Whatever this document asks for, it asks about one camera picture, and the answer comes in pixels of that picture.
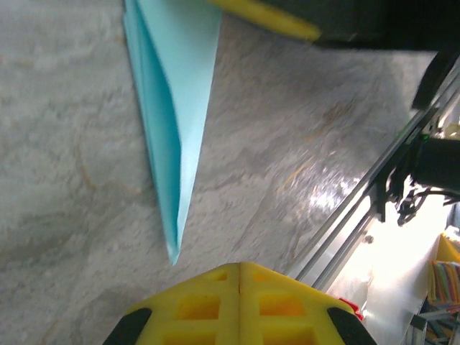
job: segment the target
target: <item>yellow object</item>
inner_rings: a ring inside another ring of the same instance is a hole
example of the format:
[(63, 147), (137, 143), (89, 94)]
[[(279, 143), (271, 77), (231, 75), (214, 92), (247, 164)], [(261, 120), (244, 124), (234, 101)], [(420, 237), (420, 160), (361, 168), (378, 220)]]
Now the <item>yellow object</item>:
[(459, 245), (449, 239), (445, 234), (439, 238), (437, 261), (460, 263)]
[(208, 2), (282, 35), (308, 41), (315, 41), (321, 36), (321, 31), (316, 25), (260, 0), (208, 0)]
[(328, 316), (332, 307), (354, 313), (300, 282), (241, 263), (176, 285), (127, 315), (152, 311), (136, 345), (344, 345)]
[(460, 305), (460, 266), (455, 262), (431, 261), (428, 266), (428, 302)]

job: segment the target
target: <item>light blue paper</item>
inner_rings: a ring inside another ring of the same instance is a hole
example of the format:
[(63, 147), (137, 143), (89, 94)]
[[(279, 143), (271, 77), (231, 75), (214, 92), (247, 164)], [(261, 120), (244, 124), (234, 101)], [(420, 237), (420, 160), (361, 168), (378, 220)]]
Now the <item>light blue paper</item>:
[(204, 0), (126, 0), (124, 24), (174, 265), (198, 168), (221, 12)]

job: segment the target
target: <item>marble surface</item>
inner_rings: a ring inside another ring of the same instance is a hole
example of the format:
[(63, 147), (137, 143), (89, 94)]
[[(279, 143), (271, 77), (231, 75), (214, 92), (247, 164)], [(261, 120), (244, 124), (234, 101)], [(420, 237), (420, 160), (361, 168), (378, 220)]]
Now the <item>marble surface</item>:
[(167, 261), (121, 0), (0, 0), (0, 344), (101, 344), (226, 262), (283, 271), (408, 122), (429, 57), (226, 17), (183, 253)]

